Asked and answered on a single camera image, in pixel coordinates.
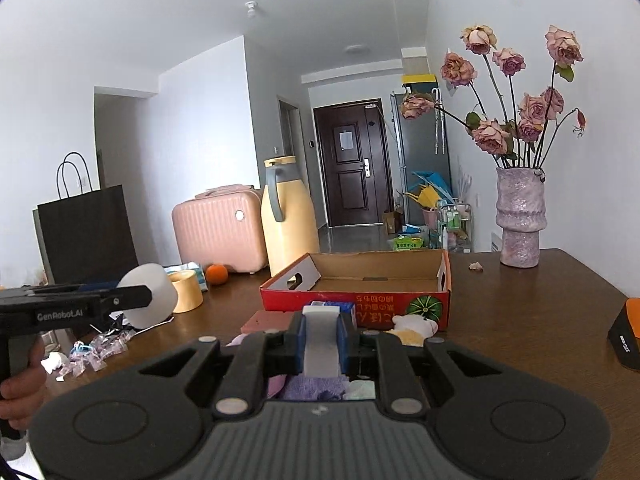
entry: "tiled floor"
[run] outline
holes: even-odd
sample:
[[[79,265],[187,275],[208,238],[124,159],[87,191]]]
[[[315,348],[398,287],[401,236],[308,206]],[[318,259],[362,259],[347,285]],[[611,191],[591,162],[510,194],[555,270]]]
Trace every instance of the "tiled floor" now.
[[[361,251],[390,251],[390,239],[383,225],[327,227],[319,230],[320,250],[323,253],[357,253]]]

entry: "refrigerator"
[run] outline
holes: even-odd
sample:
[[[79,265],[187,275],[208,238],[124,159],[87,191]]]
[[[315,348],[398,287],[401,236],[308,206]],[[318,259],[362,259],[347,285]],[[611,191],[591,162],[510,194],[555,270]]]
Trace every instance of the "refrigerator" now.
[[[437,83],[420,85],[420,92],[439,92]],[[394,114],[396,142],[400,159],[401,191],[404,205],[404,222],[424,225],[420,206],[404,193],[420,182],[412,171],[436,171],[451,188],[449,147],[444,114],[437,110],[428,112],[417,119],[402,117],[399,107],[405,94],[391,94],[391,109]]]

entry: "human hand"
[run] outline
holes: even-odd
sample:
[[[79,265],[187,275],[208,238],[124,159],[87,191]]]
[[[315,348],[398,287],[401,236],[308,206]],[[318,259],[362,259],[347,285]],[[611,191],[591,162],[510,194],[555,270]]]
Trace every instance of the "human hand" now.
[[[40,363],[43,358],[44,343],[38,337],[29,352],[29,366],[0,384],[0,418],[16,430],[26,430],[44,402],[47,372]]]

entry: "wooden table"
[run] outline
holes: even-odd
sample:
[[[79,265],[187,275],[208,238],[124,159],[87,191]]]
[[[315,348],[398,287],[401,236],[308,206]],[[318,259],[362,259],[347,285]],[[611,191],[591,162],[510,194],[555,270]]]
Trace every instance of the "wooden table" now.
[[[484,272],[468,270],[474,261],[482,263]],[[612,433],[598,480],[636,478],[640,374],[623,368],[607,342],[625,296],[559,250],[542,251],[535,269],[502,266],[497,253],[452,254],[451,266],[447,338],[596,402]],[[109,359],[105,370],[54,383],[51,393],[68,391],[203,334],[231,339],[261,308],[258,285],[267,276],[233,276],[208,295],[204,306],[137,336],[129,352]]]

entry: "door frame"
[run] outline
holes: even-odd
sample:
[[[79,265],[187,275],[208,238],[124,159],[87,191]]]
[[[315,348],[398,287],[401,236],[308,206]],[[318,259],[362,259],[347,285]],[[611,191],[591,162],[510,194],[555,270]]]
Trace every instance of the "door frame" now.
[[[278,124],[280,125],[280,136],[282,136],[282,115],[281,105],[287,109],[287,118],[289,120],[289,132],[291,135],[291,149],[293,155],[296,157],[296,163],[301,170],[300,177],[302,182],[305,183],[307,189],[309,188],[309,169],[306,164],[306,145],[305,145],[305,133],[302,127],[302,114],[300,113],[300,106],[298,104],[281,97],[276,96],[278,99]]]
[[[385,173],[386,173],[386,195],[388,197],[388,204],[385,209],[392,211],[394,206],[394,194],[393,194],[393,183],[391,182],[391,168],[389,165],[389,148],[387,145],[386,138],[386,124],[384,120],[384,115],[382,113],[382,99],[365,99],[363,101],[351,101],[348,103],[338,103],[335,105],[328,106],[319,106],[318,108],[314,108],[314,126],[316,128],[316,138],[318,140],[318,155],[320,159],[320,175],[322,176],[322,194],[324,195],[324,209],[326,211],[326,222],[328,227],[334,227],[334,221],[331,218],[331,209],[329,208],[329,192],[326,185],[326,173],[324,170],[324,157],[326,146],[322,144],[322,135],[320,135],[320,128],[318,127],[318,110],[328,110],[330,108],[348,108],[351,106],[359,106],[359,105],[376,105],[376,110],[378,112],[378,120],[380,121],[380,134],[382,135],[382,154],[383,159],[385,161]],[[377,222],[375,224],[370,225],[382,225],[382,222]]]

